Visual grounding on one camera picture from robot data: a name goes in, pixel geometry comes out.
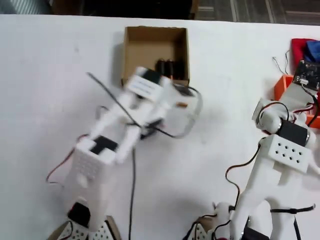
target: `circuit board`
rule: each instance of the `circuit board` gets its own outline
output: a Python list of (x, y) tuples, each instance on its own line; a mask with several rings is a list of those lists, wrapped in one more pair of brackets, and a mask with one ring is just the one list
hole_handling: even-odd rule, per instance
[(296, 68), (293, 82), (305, 84), (305, 87), (315, 91), (320, 90), (320, 63), (301, 60)]

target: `white table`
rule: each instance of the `white table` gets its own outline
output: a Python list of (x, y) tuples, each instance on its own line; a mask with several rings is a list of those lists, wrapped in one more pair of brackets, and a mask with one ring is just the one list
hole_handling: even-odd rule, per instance
[[(225, 170), (247, 161), (263, 135), (251, 116), (281, 76), (272, 56), (284, 66), (291, 38), (320, 39), (319, 26), (0, 15), (2, 239), (45, 239), (65, 220), (60, 189), (45, 177), (90, 129), (95, 107), (113, 104), (85, 72), (119, 93), (124, 29), (139, 25), (188, 28), (190, 85), (202, 93), (204, 107), (186, 138), (158, 134), (137, 145), (133, 240), (181, 239), (213, 201), (234, 203), (236, 188)], [(230, 173), (241, 189), (251, 168)], [(118, 180), (108, 210), (127, 239), (130, 159)], [(304, 183), (297, 208), (320, 202), (320, 181)], [(319, 214), (316, 208), (297, 215), (303, 239), (318, 238)], [(261, 229), (269, 233), (270, 220)], [(295, 239), (293, 226), (286, 239)]]

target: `floor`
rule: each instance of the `floor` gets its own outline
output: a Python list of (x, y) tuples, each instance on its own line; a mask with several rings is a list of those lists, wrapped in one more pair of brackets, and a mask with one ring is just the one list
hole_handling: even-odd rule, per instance
[(320, 0), (199, 0), (196, 19), (320, 25)]

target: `orange plastic part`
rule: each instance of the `orange plastic part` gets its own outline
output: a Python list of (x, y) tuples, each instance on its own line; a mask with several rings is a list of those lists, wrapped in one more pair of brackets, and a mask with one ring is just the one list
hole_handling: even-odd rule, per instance
[[(292, 75), (283, 75), (279, 81), (274, 86), (274, 100), (279, 101), (282, 94), (286, 91), (289, 85), (292, 83), (294, 76)], [(314, 117), (312, 114), (306, 115), (306, 123), (308, 124), (311, 119)], [(320, 116), (318, 116), (310, 126), (311, 128), (320, 129)]]

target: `open cardboard box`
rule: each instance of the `open cardboard box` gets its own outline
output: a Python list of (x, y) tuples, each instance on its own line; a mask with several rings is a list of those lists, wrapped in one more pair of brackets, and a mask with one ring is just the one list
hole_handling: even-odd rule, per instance
[(189, 85), (188, 30), (177, 27), (128, 26), (124, 35), (124, 61), (121, 85), (135, 72), (136, 67), (155, 70), (159, 59), (184, 63), (184, 79), (176, 84)]

